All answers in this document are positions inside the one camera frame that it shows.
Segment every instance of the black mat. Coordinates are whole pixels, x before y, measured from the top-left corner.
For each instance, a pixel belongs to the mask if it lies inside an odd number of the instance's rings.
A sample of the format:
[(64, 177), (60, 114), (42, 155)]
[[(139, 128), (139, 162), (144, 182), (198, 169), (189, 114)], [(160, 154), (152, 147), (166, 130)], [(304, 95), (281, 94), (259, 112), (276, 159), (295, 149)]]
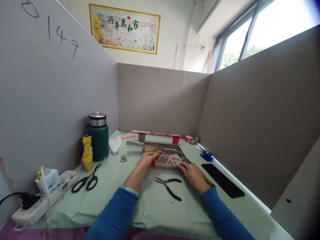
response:
[(219, 171), (213, 164), (202, 164), (204, 170), (217, 182), (217, 184), (229, 195), (231, 198), (244, 197), (244, 192), (238, 188), (229, 178)]

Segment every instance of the blue sleeve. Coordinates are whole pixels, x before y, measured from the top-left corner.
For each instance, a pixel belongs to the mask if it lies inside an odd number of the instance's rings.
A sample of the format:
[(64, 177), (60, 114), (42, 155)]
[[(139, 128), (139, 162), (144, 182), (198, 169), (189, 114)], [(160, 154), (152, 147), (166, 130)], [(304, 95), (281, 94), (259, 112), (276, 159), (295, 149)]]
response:
[(118, 188), (84, 239), (123, 239), (130, 225), (137, 201), (138, 197), (135, 194)]
[(217, 190), (212, 187), (203, 193), (201, 198), (207, 207), (209, 215), (223, 240), (254, 239), (235, 215), (219, 198)]

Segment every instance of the table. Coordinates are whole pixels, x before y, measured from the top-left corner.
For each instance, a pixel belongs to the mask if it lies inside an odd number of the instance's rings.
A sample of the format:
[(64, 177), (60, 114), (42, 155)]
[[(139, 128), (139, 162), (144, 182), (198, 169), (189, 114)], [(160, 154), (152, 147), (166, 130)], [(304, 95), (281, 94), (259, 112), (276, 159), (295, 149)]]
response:
[[(136, 135), (115, 131), (110, 139), (121, 136)], [(172, 138), (146, 135), (146, 141), (172, 143)], [(269, 213), (259, 204), (252, 193), (249, 192), (233, 175), (231, 175), (219, 162), (213, 164), (240, 189), (245, 192), (244, 197), (232, 199), (209, 174), (201, 167), (207, 163), (200, 157), (200, 152), (194, 145), (190, 145), (180, 139), (179, 144), (186, 157), (196, 164), (206, 176), (215, 184), (222, 201), (241, 221), (255, 239), (292, 239), (290, 235), (277, 224)], [(102, 161), (102, 165), (96, 172), (99, 179), (96, 187), (86, 192), (82, 188), (78, 193), (69, 191), (55, 208), (52, 215), (52, 228), (74, 228), (91, 226), (105, 205), (112, 198), (117, 188), (123, 184), (127, 176), (136, 166), (142, 154), (142, 149), (130, 148), (121, 144), (117, 155), (109, 155)], [(128, 161), (121, 163), (122, 155), (126, 155)], [(75, 169), (79, 172), (80, 179), (86, 176), (84, 168), (80, 165)], [(174, 199), (162, 184), (154, 181), (155, 177), (162, 179), (178, 178), (182, 183), (170, 183), (170, 189), (179, 196), (182, 201)], [(43, 216), (29, 229), (44, 228), (46, 217)], [(138, 228), (149, 229), (157, 233), (195, 238), (195, 239), (219, 239), (209, 215), (202, 203), (199, 194), (187, 182), (180, 170), (150, 169), (147, 177), (141, 184), (139, 200), (135, 208), (131, 225)]]

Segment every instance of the ceiling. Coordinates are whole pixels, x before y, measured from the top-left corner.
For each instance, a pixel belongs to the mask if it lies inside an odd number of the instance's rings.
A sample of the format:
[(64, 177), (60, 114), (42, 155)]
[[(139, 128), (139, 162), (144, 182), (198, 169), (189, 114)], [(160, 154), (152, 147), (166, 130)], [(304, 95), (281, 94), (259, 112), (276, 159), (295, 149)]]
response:
[(216, 37), (254, 0), (222, 0), (199, 33)]

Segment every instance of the stainless steel lid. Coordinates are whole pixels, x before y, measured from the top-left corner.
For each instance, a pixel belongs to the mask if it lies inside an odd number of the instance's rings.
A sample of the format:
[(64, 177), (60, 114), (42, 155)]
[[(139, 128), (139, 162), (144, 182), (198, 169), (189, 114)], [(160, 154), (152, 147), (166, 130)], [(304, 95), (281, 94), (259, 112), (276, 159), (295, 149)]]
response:
[(107, 115), (105, 113), (95, 112), (95, 113), (90, 113), (88, 117), (89, 119), (99, 120), (99, 119), (105, 119)]
[(94, 112), (88, 115), (89, 125), (93, 127), (103, 127), (107, 125), (107, 115), (105, 113)]

